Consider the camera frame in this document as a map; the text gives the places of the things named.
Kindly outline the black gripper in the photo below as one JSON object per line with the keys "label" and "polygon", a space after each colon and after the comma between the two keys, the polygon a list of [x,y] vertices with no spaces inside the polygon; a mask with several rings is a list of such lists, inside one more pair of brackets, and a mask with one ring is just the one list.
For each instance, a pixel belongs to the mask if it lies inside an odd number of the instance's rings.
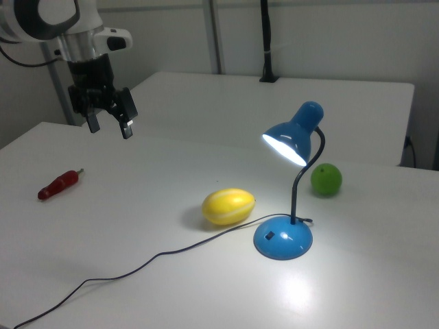
{"label": "black gripper", "polygon": [[138,115],[128,88],[116,89],[108,55],[85,62],[69,62],[73,84],[68,92],[73,111],[86,118],[91,133],[100,130],[96,109],[105,110],[119,122],[124,139],[132,135],[133,119]]}

